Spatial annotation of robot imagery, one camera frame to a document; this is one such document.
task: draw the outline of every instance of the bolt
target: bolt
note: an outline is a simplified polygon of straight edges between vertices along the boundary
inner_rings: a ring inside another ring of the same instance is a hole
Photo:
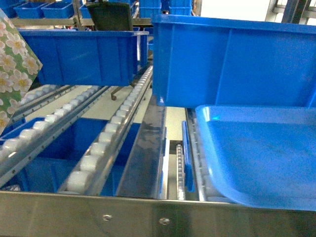
[[[103,220],[104,221],[110,221],[112,219],[111,215],[103,215]]]
[[[159,223],[166,226],[170,224],[170,220],[168,218],[160,218]]]

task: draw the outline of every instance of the floral fabric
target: floral fabric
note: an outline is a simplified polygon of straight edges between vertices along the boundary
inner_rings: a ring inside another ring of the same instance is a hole
[[[42,63],[0,9],[0,134],[41,68]]]

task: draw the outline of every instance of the blue plastic bin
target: blue plastic bin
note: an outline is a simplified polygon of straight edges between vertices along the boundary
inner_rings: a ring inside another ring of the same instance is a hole
[[[43,63],[42,84],[128,86],[138,70],[137,36],[147,32],[20,31]],[[141,47],[141,66],[147,48]]]
[[[192,7],[192,0],[170,0],[170,7]]]
[[[9,7],[15,4],[18,4],[19,2],[21,2],[20,0],[1,0],[0,1],[0,8],[5,8],[5,7]]]
[[[152,23],[160,105],[313,106],[316,27],[175,15]]]
[[[152,18],[157,14],[161,14],[160,7],[139,7],[139,17],[141,18]]]
[[[14,8],[19,18],[39,19],[44,17],[42,7],[47,5],[45,2],[27,2]]]
[[[82,18],[91,18],[91,15],[86,5],[82,5],[79,9],[81,11]]]
[[[44,16],[52,19],[67,19],[74,15],[74,8],[72,3],[68,2],[53,2],[42,8]]]
[[[32,127],[38,120],[43,120],[43,118],[35,118],[21,129]],[[19,185],[23,191],[56,192],[106,123],[106,120],[78,119],[3,187]],[[113,196],[115,194],[127,162],[126,153],[129,154],[132,149],[139,126],[138,123],[131,126],[127,135],[129,141],[124,142],[123,149],[117,158],[119,162],[115,163],[101,195]],[[11,135],[8,134],[5,138],[17,136],[21,129]]]
[[[0,7],[0,8],[7,15],[7,17],[14,18],[17,16],[15,8],[23,3],[24,2],[18,2],[10,6]]]
[[[191,16],[192,8],[189,7],[170,7],[169,14],[171,15],[183,15],[183,16]]]
[[[160,0],[139,0],[139,7],[141,7],[141,8],[143,8],[143,7],[146,7],[146,8],[159,7],[159,8],[161,8],[161,1]]]

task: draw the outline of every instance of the floor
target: floor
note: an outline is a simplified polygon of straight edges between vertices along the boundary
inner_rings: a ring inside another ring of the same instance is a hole
[[[31,120],[35,117],[43,117],[45,115],[53,113],[56,109],[61,108],[64,104],[74,99],[78,94],[82,93],[90,86],[78,86],[73,91],[67,93],[66,95],[58,98],[57,100],[51,102],[50,104],[44,106],[43,108],[35,111],[26,117],[26,120]],[[131,86],[124,87],[121,91],[116,94],[117,99],[115,101],[111,100],[111,91],[115,87],[111,87],[105,96],[100,98],[100,100],[82,117],[90,119],[110,119],[114,112],[125,100],[127,95],[132,90]],[[152,89],[148,89],[145,94],[145,99],[142,101],[138,113],[135,117],[134,122],[141,123],[144,117],[149,99],[152,95]],[[185,110],[183,108],[167,108],[167,138],[169,140],[182,140],[182,127],[181,122],[185,120]],[[169,199],[176,199],[176,155],[170,155],[169,158]]]

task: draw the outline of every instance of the white wall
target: white wall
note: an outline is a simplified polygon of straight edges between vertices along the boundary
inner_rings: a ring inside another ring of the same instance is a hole
[[[265,21],[270,0],[203,0],[203,17]]]

